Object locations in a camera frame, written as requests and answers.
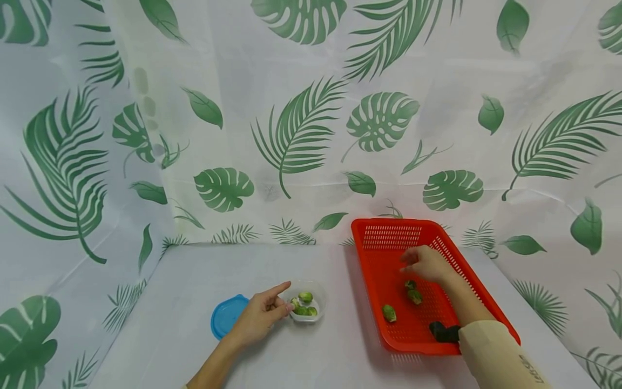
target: white table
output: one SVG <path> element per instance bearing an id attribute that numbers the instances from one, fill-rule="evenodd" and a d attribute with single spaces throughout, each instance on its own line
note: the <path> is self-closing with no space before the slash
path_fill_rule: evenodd
<path id="1" fill-rule="evenodd" d="M 555 388 L 596 388 L 583 368 L 479 250 L 462 250 Z M 91 389 L 176 389 L 217 344 L 212 310 L 288 279 L 323 283 L 313 326 L 287 319 L 233 369 L 228 388 L 477 388 L 461 357 L 392 355 L 378 340 L 356 250 L 342 246 L 171 249 L 102 363 Z"/>

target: red basket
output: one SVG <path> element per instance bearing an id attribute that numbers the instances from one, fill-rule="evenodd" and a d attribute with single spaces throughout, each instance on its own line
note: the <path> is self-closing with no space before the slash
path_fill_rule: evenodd
<path id="1" fill-rule="evenodd" d="M 443 254 L 486 308 L 508 327 L 518 344 L 521 343 L 508 318 L 439 224 L 430 220 L 356 219 L 352 222 L 352 232 L 380 339 L 389 351 L 427 355 L 460 354 L 457 344 L 438 343 L 428 328 L 434 321 L 440 321 L 446 327 L 459 324 L 443 289 L 438 284 L 399 272 L 404 267 L 399 262 L 404 250 L 421 245 L 428 245 Z M 422 304 L 415 305 L 408 300 L 404 288 L 407 279 L 414 279 L 417 283 L 417 289 L 423 295 Z M 384 320 L 382 306 L 385 304 L 395 309 L 396 322 L 388 323 Z"/>

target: beige sleeve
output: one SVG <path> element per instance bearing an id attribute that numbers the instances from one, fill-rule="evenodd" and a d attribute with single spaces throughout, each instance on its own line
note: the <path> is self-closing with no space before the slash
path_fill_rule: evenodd
<path id="1" fill-rule="evenodd" d="M 460 329 L 460 351 L 481 389 L 550 389 L 542 373 L 498 321 Z"/>

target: right hand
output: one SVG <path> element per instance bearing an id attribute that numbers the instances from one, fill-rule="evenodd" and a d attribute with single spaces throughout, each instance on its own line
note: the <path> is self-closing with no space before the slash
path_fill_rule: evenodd
<path id="1" fill-rule="evenodd" d="M 445 258 L 430 246 L 411 247 L 402 254 L 400 262 L 408 264 L 403 273 L 415 273 L 427 281 L 443 283 L 458 274 Z"/>

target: blue plastic lid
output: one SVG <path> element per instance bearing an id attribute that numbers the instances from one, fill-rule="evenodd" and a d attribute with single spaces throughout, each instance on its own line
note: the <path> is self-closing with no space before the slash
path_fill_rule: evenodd
<path id="1" fill-rule="evenodd" d="M 214 308 L 211 314 L 211 333 L 216 339 L 222 340 L 231 331 L 246 305 L 248 305 L 248 299 L 239 294 Z"/>

